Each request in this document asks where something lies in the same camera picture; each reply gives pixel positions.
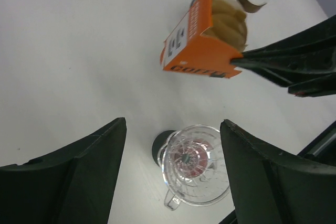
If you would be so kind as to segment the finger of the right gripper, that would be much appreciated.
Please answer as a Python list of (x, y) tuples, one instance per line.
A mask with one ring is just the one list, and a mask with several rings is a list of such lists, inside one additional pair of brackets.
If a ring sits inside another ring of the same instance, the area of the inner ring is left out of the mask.
[(335, 95), (335, 61), (332, 58), (309, 62), (307, 60), (234, 59), (233, 65), (252, 71), (266, 80), (287, 88), (297, 97)]
[(243, 63), (298, 60), (335, 63), (335, 16), (263, 48), (243, 53)]

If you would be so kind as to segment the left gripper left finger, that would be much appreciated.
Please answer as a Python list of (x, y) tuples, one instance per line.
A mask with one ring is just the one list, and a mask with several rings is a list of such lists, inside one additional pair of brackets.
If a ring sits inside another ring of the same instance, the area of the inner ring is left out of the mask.
[(29, 162), (1, 167), (1, 223), (107, 223), (127, 125), (117, 118)]

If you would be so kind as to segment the clear glass dripper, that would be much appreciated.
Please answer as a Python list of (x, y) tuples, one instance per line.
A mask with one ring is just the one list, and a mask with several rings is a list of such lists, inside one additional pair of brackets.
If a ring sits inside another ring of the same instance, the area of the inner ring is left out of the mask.
[[(197, 148), (192, 140), (209, 142), (209, 152)], [(167, 186), (164, 205), (171, 211), (181, 203), (193, 207), (211, 206), (230, 192), (220, 131), (207, 125), (179, 130), (166, 146), (162, 176)]]

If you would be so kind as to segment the glass carafe with red rim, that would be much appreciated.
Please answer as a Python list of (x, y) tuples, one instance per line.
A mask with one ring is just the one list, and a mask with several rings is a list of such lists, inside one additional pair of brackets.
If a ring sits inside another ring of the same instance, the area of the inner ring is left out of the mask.
[[(153, 141), (152, 157), (159, 168), (162, 166), (163, 154), (166, 150), (167, 143), (177, 132), (178, 131), (175, 130), (163, 131)], [(209, 152), (213, 147), (209, 142), (200, 139), (192, 140), (192, 144), (197, 148), (203, 149), (205, 152)]]

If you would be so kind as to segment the orange coffee filter box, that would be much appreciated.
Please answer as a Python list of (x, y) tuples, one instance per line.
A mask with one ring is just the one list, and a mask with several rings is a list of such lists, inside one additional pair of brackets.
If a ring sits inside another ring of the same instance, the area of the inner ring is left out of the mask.
[(204, 31), (212, 27), (212, 0), (192, 0), (188, 11), (164, 42), (160, 65), (164, 71), (231, 78), (240, 73), (231, 60), (242, 52)]

